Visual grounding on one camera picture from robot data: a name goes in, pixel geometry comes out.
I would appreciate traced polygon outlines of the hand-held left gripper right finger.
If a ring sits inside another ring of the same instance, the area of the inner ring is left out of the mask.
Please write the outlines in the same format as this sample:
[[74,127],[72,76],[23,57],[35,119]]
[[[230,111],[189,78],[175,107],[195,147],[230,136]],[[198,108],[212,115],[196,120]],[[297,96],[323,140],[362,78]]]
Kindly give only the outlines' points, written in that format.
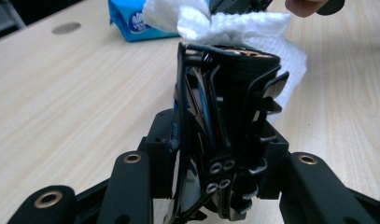
[[263,158],[267,167],[257,175],[257,197],[263,200],[277,200],[285,180],[284,169],[289,156],[289,142],[269,122],[264,124],[260,140],[264,146]]

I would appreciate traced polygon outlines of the blue toy car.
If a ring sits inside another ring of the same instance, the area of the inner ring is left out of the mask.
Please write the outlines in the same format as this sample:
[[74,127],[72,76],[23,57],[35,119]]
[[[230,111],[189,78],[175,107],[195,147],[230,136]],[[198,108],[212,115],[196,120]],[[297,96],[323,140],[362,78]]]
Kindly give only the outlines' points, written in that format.
[[289,78],[270,53],[180,44],[170,151],[173,198],[164,224],[203,220],[203,208],[243,220],[264,171],[261,131],[281,111],[275,98]]

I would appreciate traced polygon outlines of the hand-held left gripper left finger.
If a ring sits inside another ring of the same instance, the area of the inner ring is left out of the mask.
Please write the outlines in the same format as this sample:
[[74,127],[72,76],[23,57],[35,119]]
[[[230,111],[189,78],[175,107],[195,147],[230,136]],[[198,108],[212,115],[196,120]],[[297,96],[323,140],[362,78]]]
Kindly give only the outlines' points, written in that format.
[[159,112],[142,139],[140,150],[148,154],[150,162],[151,196],[153,199],[173,197],[173,178],[176,156],[170,151],[173,110]]

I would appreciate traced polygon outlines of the blue wet wipes pack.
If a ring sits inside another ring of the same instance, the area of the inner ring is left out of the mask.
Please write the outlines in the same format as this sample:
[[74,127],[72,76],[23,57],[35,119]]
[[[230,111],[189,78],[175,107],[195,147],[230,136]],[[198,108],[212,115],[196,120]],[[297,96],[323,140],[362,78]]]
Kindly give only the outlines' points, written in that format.
[[178,37],[177,33],[166,33],[149,26],[143,19],[146,0],[107,0],[110,23],[115,24],[126,41],[136,42],[151,39]]

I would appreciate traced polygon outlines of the white wet wipe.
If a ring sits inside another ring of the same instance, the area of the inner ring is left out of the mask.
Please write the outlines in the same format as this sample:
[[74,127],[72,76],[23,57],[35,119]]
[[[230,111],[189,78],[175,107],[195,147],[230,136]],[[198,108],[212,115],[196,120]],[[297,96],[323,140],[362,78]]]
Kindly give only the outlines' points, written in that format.
[[189,43],[247,47],[278,56],[278,73],[289,72],[288,83],[275,98],[281,106],[287,105],[306,73],[305,52],[284,37],[291,21],[288,13],[213,15],[206,0],[146,0],[143,19],[163,32],[179,34]]

